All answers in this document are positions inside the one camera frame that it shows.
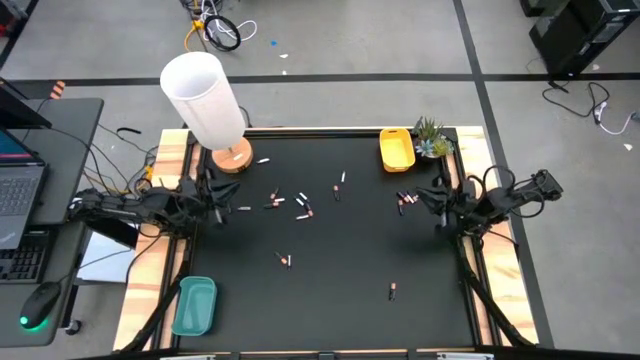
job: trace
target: concrete floor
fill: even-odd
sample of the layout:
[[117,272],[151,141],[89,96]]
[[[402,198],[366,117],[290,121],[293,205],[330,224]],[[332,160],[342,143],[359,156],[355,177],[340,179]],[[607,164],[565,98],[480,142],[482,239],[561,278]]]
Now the concrete floor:
[[[526,74],[538,55],[528,39],[535,20],[517,0],[462,1],[482,72]],[[237,52],[219,54],[231,75],[461,73],[470,74],[456,12],[450,0],[265,1],[228,0],[227,15],[254,19],[258,35]],[[172,0],[41,1],[8,62],[9,79],[158,77],[183,52],[189,28]],[[640,21],[594,64],[598,72],[640,71]],[[191,46],[199,43],[193,39]],[[287,53],[282,59],[278,55]],[[529,71],[542,73],[539,61]],[[640,110],[640,81],[602,82],[611,92],[605,125],[620,129]],[[622,136],[545,102],[544,82],[486,84],[508,164],[518,177],[546,168],[565,189],[542,215],[525,221],[554,342],[558,348],[640,353],[640,213],[635,176],[640,173],[640,123]],[[585,111],[583,82],[570,94],[552,94]],[[406,125],[420,115],[446,125],[482,125],[473,82],[324,82],[233,85],[255,126]],[[101,97],[101,124],[129,126],[141,147],[154,146],[160,129],[182,121],[157,86],[68,87],[64,97]],[[125,175],[142,161],[112,135],[95,143]],[[624,144],[635,146],[627,151]],[[101,169],[114,176],[108,164]],[[80,293],[76,311],[91,316],[81,337],[60,335],[43,349],[2,349],[1,358],[67,358],[105,354],[117,326],[123,291],[98,286]],[[91,311],[100,301],[110,304]]]

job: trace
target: white cable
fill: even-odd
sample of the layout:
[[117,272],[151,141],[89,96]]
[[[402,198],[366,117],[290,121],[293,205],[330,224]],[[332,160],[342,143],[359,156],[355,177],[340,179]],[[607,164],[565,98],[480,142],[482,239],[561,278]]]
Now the white cable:
[[598,123],[600,125],[600,127],[602,128],[602,130],[604,130],[605,132],[607,132],[607,134],[610,135],[620,135],[622,134],[626,129],[627,129],[627,125],[629,125],[629,121],[637,115],[637,113],[634,111],[631,114],[629,114],[629,117],[627,117],[627,121],[624,123],[624,126],[622,127],[622,130],[620,131],[611,131],[607,128],[604,127],[604,125],[602,125],[602,113],[604,113],[604,108],[607,107],[607,102],[603,102],[597,109],[594,110],[594,115],[598,118]]
[[[202,1],[202,5],[200,6],[200,10],[202,10],[202,14],[200,15],[200,21],[202,21],[202,23],[205,23],[205,20],[207,20],[207,17],[211,16],[211,15],[218,15],[218,10],[216,9],[216,5],[212,3],[212,7],[209,7],[205,10],[205,3],[207,1]],[[216,27],[218,29],[218,31],[220,31],[221,33],[225,33],[227,34],[227,36],[229,36],[230,38],[232,38],[233,40],[236,40],[235,35],[233,35],[233,31],[231,31],[231,29],[226,29],[222,26],[222,24],[220,23],[220,20],[215,20],[216,22]],[[253,32],[251,33],[251,35],[245,37],[245,38],[240,38],[240,41],[246,41],[251,39],[257,32],[258,32],[258,24],[253,21],[253,20],[247,20],[245,22],[243,22],[242,24],[236,26],[236,28],[238,29],[238,31],[240,31],[240,28],[243,27],[246,24],[253,24]],[[204,32],[205,35],[209,35],[209,36],[213,36],[213,32],[211,32],[211,29],[207,29],[207,31]]]

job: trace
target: potted plant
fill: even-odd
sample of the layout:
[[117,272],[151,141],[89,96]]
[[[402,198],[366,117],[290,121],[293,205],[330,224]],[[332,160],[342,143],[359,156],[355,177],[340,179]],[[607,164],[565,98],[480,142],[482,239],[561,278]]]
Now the potted plant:
[[453,153],[453,144],[442,135],[442,124],[436,125],[434,118],[421,116],[412,133],[416,136],[414,148],[422,159],[438,159]]

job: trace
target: white lamp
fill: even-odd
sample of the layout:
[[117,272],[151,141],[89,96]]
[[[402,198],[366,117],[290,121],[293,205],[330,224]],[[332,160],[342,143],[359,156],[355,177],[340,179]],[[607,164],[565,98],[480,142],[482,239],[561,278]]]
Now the white lamp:
[[204,52],[176,57],[160,74],[160,87],[198,142],[212,150],[220,170],[235,173],[251,163],[245,122],[220,60]]

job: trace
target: desk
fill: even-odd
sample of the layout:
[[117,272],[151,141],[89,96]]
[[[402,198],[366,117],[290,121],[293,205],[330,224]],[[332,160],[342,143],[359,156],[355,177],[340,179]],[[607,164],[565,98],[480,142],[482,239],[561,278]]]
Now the desk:
[[[30,100],[36,109],[43,100]],[[53,128],[73,134],[90,144],[93,139],[103,101],[101,99],[55,100],[44,103],[40,113]],[[25,130],[12,133],[22,139]],[[88,151],[76,140],[51,130],[31,130],[25,144],[36,151],[50,166],[40,201],[29,222],[32,225],[55,226],[59,233],[54,241],[42,281],[58,281],[80,265],[82,245],[88,241],[83,223],[66,223],[66,212],[78,186]],[[18,323],[22,305],[38,284],[3,284],[0,289],[0,347],[45,346],[53,341],[62,322],[67,299],[75,276],[63,280],[61,295],[48,317],[46,325],[38,331],[27,331]]]
[[[467,175],[482,175],[484,170],[491,165],[491,157],[482,128],[457,127],[455,130],[458,135],[462,161]],[[154,183],[159,184],[159,179],[162,178],[162,182],[167,187],[177,184],[182,169],[186,139],[187,132],[185,130],[165,130],[163,132],[154,168]],[[192,175],[193,168],[198,161],[198,153],[196,150],[192,158]],[[453,157],[450,157],[448,162],[450,168],[455,169],[455,160]],[[452,172],[455,185],[457,176],[455,176],[454,171]],[[496,177],[492,175],[488,179],[488,186],[491,188],[495,185]],[[511,237],[509,225],[506,223],[494,227],[494,230]],[[136,252],[144,249],[149,244],[149,241],[149,239],[141,237],[138,241]],[[181,251],[183,248],[184,243],[178,242],[173,274],[177,271],[177,265],[181,260]],[[141,257],[133,267],[129,287],[125,294],[114,349],[122,348],[133,338],[134,334],[144,324],[148,315],[155,307],[159,296],[168,249],[168,239],[161,239],[156,243],[154,248],[150,249]],[[500,237],[489,235],[485,237],[483,254],[493,298],[520,332],[529,340],[537,342],[538,336],[513,245]],[[490,326],[487,321],[486,312],[478,299],[475,299],[474,305],[478,312],[482,342],[484,344],[490,344]],[[170,345],[170,319],[172,319],[174,311],[175,308],[173,307],[167,311],[167,316],[163,324],[163,336],[160,341],[161,347],[168,347]]]

